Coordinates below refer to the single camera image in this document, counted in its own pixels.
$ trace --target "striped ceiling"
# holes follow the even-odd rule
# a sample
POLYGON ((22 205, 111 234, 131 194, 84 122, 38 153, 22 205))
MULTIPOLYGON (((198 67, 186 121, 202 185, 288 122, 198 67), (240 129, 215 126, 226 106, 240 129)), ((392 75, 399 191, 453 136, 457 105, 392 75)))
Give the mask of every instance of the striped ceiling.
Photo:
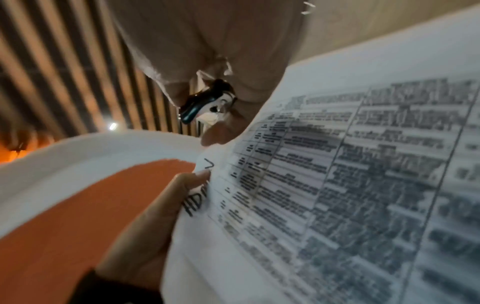
POLYGON ((0 130, 56 140, 121 128, 199 136, 133 64, 102 3, 1 0, 0 130))

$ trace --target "orange surface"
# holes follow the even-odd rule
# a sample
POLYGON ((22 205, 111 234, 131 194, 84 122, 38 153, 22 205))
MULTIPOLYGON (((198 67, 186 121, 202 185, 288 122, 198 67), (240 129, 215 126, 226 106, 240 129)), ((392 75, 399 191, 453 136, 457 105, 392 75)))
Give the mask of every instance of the orange surface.
POLYGON ((65 303, 82 274, 170 182, 195 165, 161 160, 114 174, 0 239, 2 304, 65 303))

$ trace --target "ceiling light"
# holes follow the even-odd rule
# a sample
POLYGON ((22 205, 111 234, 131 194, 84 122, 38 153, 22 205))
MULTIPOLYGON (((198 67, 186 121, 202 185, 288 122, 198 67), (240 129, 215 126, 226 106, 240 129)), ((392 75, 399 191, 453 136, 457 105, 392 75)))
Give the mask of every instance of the ceiling light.
POLYGON ((113 130, 115 130, 118 126, 119 126, 118 123, 112 122, 108 128, 110 129, 110 131, 113 131, 113 130))

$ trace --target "person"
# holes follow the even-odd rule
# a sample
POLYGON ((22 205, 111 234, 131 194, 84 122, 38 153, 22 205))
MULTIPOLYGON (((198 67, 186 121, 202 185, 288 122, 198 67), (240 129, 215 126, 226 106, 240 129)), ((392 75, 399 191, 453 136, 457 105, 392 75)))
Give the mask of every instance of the person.
POLYGON ((238 100, 201 144, 240 135, 280 82, 303 33, 302 0, 104 0, 133 58, 177 107, 200 71, 238 100))
POLYGON ((208 169, 178 174, 83 276, 68 304, 163 303, 159 288, 182 202, 209 178, 208 169))

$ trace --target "black sleeve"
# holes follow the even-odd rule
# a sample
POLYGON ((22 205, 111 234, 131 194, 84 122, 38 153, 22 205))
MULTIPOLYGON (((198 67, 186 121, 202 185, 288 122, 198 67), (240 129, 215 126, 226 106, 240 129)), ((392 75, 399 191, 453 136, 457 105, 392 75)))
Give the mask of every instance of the black sleeve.
POLYGON ((76 285, 67 304, 163 304, 159 291, 108 281, 89 271, 76 285))

